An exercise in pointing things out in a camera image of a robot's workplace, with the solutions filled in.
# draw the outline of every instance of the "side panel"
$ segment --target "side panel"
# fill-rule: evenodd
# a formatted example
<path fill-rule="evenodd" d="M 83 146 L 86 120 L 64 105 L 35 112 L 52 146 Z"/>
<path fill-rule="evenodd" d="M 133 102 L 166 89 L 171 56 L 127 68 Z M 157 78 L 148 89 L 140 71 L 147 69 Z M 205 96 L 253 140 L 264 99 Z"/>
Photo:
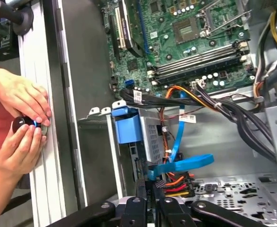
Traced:
<path fill-rule="evenodd" d="M 47 6 L 33 3 L 33 29 L 18 38 L 21 75 L 47 89 L 53 112 L 47 144 L 30 173 L 36 227 L 47 226 L 78 209 L 55 20 L 47 2 Z"/>

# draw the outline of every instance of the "cable tie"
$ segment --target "cable tie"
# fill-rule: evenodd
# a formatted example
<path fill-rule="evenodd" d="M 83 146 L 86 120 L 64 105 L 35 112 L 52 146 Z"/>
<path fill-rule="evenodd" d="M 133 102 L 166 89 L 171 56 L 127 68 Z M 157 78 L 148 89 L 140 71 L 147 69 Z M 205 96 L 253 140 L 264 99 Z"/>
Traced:
<path fill-rule="evenodd" d="M 215 103 L 214 108 L 217 109 L 218 107 L 222 107 L 222 103 Z"/>

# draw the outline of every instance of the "black knob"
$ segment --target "black knob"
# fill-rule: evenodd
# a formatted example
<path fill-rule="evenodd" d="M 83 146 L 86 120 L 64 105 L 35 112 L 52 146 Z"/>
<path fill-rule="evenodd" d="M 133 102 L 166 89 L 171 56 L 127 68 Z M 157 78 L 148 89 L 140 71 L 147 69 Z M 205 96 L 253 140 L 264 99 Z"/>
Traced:
<path fill-rule="evenodd" d="M 48 132 L 48 127 L 44 126 L 40 123 L 37 123 L 36 121 L 33 121 L 29 117 L 17 117 L 14 119 L 13 124 L 12 124 L 12 130 L 15 133 L 22 125 L 27 124 L 27 125 L 34 125 L 35 127 L 39 127 L 42 130 L 42 135 L 46 135 Z"/>

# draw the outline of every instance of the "red wire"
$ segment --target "red wire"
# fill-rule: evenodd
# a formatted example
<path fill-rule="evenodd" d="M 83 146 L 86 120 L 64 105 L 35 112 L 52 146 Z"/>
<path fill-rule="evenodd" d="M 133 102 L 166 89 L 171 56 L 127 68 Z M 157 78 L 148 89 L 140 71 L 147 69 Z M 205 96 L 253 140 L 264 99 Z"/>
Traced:
<path fill-rule="evenodd" d="M 166 189 L 165 192 L 179 192 L 183 190 L 187 185 L 184 183 L 182 186 L 173 189 Z"/>

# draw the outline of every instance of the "person's wrist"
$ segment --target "person's wrist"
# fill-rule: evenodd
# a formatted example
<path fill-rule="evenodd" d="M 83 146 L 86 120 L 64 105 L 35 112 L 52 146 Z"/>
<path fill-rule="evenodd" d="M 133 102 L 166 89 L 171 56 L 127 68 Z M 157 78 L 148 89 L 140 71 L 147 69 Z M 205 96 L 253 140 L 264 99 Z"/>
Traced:
<path fill-rule="evenodd" d="M 17 184 L 22 176 L 22 174 L 14 173 L 12 171 L 0 168 L 0 179 L 4 180 L 5 182 Z"/>

